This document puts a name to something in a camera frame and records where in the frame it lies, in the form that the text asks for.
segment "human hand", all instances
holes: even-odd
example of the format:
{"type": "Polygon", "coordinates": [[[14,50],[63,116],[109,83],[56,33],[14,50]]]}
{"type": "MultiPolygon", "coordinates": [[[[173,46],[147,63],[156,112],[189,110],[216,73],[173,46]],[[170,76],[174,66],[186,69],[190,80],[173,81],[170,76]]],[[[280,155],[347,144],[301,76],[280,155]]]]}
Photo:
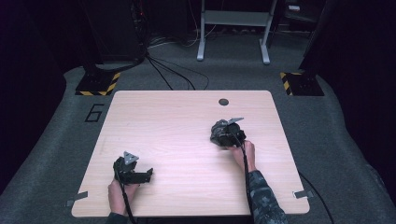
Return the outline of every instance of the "human hand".
{"type": "MultiPolygon", "coordinates": [[[[125,185],[125,193],[128,196],[128,202],[131,204],[134,193],[136,192],[138,184],[125,185]]],[[[110,204],[110,210],[112,213],[117,213],[123,216],[127,216],[126,205],[122,196],[122,190],[118,180],[113,179],[108,185],[108,202],[110,204]]]]}
{"type": "MultiPolygon", "coordinates": [[[[245,146],[245,152],[247,154],[247,170],[249,172],[255,171],[256,169],[256,162],[255,162],[255,147],[254,144],[250,141],[246,140],[243,145],[245,146]]],[[[233,158],[235,159],[236,163],[241,167],[242,171],[245,171],[245,163],[244,163],[244,154],[242,152],[241,147],[227,147],[233,153],[233,158]]]]}

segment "dark sleeve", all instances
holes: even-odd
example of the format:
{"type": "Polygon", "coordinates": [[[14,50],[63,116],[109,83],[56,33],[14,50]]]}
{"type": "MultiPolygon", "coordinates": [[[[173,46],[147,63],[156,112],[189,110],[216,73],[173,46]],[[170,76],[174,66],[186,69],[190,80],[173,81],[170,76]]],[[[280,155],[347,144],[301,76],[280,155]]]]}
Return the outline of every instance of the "dark sleeve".
{"type": "Polygon", "coordinates": [[[285,212],[260,171],[248,174],[250,198],[255,224],[287,224],[285,212]]]}
{"type": "Polygon", "coordinates": [[[117,213],[110,213],[107,217],[106,224],[126,224],[128,217],[117,213]]]}

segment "yellow black hazard tape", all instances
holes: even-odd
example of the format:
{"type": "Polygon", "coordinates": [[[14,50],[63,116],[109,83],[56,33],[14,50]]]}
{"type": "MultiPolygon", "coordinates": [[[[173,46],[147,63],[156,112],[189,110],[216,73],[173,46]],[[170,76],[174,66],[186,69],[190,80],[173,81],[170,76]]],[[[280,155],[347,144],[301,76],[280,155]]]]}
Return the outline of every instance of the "yellow black hazard tape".
{"type": "Polygon", "coordinates": [[[291,90],[290,84],[287,79],[287,75],[299,76],[300,74],[301,73],[280,73],[280,77],[282,78],[282,82],[283,82],[283,87],[285,88],[287,95],[293,95],[293,92],[291,90]]]}
{"type": "Polygon", "coordinates": [[[117,81],[119,80],[120,73],[114,75],[111,80],[110,85],[108,86],[106,91],[76,91],[76,95],[110,95],[113,92],[114,88],[116,88],[117,81]]]}

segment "light wood surface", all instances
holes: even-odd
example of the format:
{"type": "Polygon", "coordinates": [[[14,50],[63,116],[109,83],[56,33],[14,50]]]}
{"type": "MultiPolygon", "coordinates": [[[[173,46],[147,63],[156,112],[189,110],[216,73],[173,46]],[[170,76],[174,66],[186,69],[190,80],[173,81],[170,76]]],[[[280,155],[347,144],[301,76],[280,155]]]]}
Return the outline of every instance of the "light wood surface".
{"type": "Polygon", "coordinates": [[[132,203],[136,217],[248,215],[245,179],[232,154],[209,141],[220,119],[238,121],[256,146],[256,166],[287,214],[308,212],[290,147],[269,91],[118,91],[75,202],[75,217],[106,217],[113,162],[128,151],[136,172],[154,168],[132,203]],[[219,99],[229,100],[224,106],[219,99]]]}

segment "forearm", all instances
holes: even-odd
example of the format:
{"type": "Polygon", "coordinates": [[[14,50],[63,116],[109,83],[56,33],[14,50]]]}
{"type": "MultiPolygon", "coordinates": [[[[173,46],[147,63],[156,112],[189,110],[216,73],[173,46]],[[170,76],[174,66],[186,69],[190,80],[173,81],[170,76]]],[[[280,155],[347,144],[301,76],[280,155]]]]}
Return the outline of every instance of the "forearm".
{"type": "Polygon", "coordinates": [[[260,171],[248,174],[250,198],[255,224],[287,224],[285,212],[279,207],[275,194],[260,171]]]}

